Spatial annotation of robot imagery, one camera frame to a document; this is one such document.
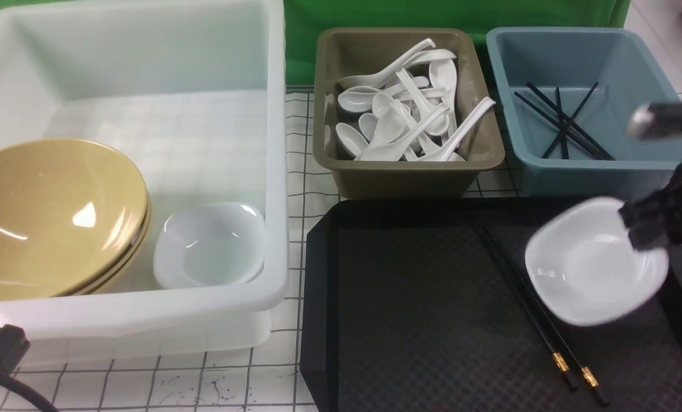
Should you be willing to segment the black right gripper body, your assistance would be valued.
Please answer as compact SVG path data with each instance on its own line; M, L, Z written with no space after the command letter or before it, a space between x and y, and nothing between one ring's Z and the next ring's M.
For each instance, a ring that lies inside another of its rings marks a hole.
M682 245L682 163L665 186L642 199L626 201L618 214L637 251Z

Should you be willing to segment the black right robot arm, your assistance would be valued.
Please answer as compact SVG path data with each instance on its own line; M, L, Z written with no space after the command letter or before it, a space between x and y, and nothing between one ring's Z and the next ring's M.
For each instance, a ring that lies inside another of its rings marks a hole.
M627 132L642 140L682 135L682 102L642 105L631 116ZM662 188L642 199L626 201L618 214L637 251L682 245L682 162Z

